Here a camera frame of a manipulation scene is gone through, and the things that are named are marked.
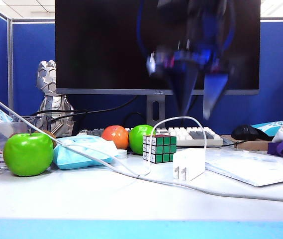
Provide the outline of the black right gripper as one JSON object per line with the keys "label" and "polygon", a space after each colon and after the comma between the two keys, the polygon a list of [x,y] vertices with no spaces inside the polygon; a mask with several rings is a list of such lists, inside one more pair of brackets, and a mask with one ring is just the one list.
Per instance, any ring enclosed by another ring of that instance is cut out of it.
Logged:
{"label": "black right gripper", "polygon": [[[177,62],[194,66],[176,66]],[[192,91],[196,85],[198,69],[207,73],[204,77],[203,117],[208,120],[223,94],[232,73],[232,67],[224,58],[224,50],[217,46],[200,46],[197,49],[177,49],[159,46],[146,60],[149,74],[168,71],[168,81],[173,91],[178,114],[186,116],[190,106]]]}

